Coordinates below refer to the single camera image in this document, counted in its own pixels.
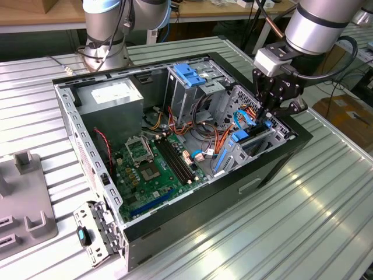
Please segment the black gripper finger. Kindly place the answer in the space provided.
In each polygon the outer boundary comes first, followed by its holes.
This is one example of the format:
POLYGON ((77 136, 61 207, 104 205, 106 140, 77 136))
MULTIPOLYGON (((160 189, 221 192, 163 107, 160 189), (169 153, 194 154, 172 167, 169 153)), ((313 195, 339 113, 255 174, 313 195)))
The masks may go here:
POLYGON ((262 71, 260 71, 258 68, 255 68, 252 71, 252 77, 253 77, 253 84, 255 88, 255 98, 261 105, 260 110, 257 112, 256 116, 257 118, 264 118, 265 117, 265 103, 267 98, 267 90, 266 90, 266 78, 262 71))
POLYGON ((299 114, 308 108, 306 102, 301 96, 297 96, 290 100, 281 102, 277 100, 273 105, 270 105, 267 110, 267 114, 270 114, 276 118, 285 117, 290 115, 299 114))

